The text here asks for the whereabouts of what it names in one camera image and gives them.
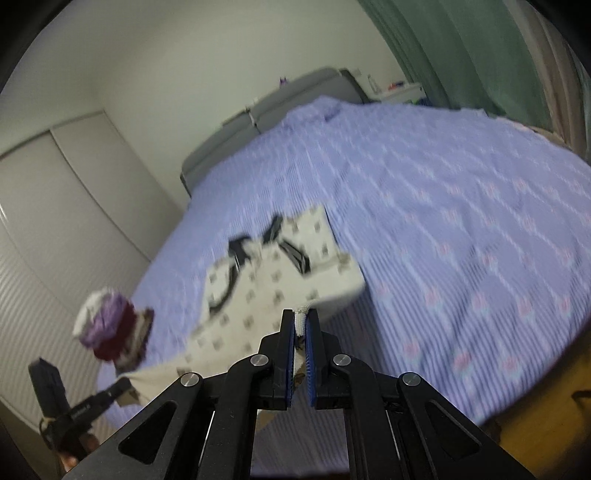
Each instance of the beige curtain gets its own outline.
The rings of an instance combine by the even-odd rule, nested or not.
[[[526,0],[504,0],[530,51],[542,83],[552,127],[584,157],[587,150],[583,93],[570,49],[555,26]]]

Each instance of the metal screw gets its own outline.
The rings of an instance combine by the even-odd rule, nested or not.
[[[351,363],[351,357],[349,355],[345,355],[344,353],[339,353],[338,355],[334,356],[333,362],[339,367],[346,367]]]
[[[251,363],[255,367],[262,367],[263,365],[266,365],[267,363],[269,363],[269,357],[267,357],[266,355],[263,355],[262,353],[258,353],[258,354],[253,355],[251,357]]]
[[[181,385],[184,387],[192,387],[199,382],[199,375],[194,372],[189,372],[181,377]]]
[[[416,387],[421,382],[421,377],[415,373],[409,372],[402,376],[402,381],[409,387]]]

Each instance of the small item on shelf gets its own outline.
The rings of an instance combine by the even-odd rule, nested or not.
[[[400,81],[400,82],[392,82],[390,85],[388,85],[388,91],[390,90],[394,90],[397,89],[398,87],[404,86],[404,81]]]
[[[378,85],[378,83],[369,74],[368,74],[368,82],[369,82],[369,86],[373,90],[374,94],[379,95],[380,93],[382,93],[382,89],[380,88],[380,86]]]

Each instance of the dark red cloth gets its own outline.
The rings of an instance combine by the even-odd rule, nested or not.
[[[106,362],[111,362],[119,358],[121,350],[123,350],[123,347],[125,346],[127,337],[134,329],[135,321],[134,306],[131,303],[128,303],[121,316],[121,321],[119,322],[115,336],[105,340],[95,348],[95,357]]]

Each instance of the white cloth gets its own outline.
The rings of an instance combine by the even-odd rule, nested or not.
[[[74,323],[74,329],[72,330],[74,338],[78,339],[86,333],[90,325],[92,325],[92,320],[99,313],[105,297],[113,293],[115,293],[115,290],[105,287],[88,295],[88,298],[80,307]]]
[[[282,249],[288,241],[310,260],[302,273]],[[323,207],[313,207],[297,218],[285,218],[274,241],[261,239],[242,244],[250,256],[239,270],[229,299],[215,314],[229,287],[234,258],[216,261],[208,270],[202,302],[202,318],[191,333],[186,350],[173,360],[152,368],[125,374],[135,388],[120,404],[146,405],[186,372],[210,377],[228,371],[238,360],[256,353],[261,339],[280,328],[284,309],[300,310],[298,334],[303,335],[302,314],[318,309],[321,320],[347,306],[362,292],[365,280],[357,262],[336,244]],[[302,351],[296,352],[298,370],[303,369]]]

